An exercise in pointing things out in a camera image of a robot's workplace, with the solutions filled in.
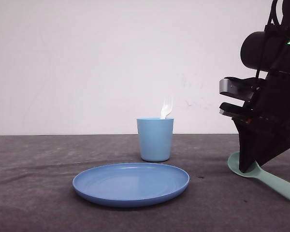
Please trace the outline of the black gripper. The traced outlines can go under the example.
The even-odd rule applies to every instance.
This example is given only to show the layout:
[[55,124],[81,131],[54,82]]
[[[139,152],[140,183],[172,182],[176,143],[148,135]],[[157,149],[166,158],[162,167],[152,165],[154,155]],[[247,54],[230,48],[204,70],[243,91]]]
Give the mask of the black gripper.
[[221,113],[231,117],[238,130],[243,173],[256,159],[262,166],[290,149],[290,73],[271,71],[264,80],[261,87],[253,87],[251,100],[243,106],[220,105]]

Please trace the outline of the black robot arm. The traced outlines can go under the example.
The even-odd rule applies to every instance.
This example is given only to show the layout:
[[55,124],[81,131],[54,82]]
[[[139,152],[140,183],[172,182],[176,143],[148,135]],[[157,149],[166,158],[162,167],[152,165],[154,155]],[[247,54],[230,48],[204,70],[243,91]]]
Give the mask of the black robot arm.
[[266,72],[266,78],[225,77],[219,83],[220,94],[244,102],[220,105],[221,114],[231,117],[238,130],[243,173],[290,149],[290,0],[282,3],[282,20],[276,5],[273,1],[264,31],[250,34],[240,52],[242,63]]

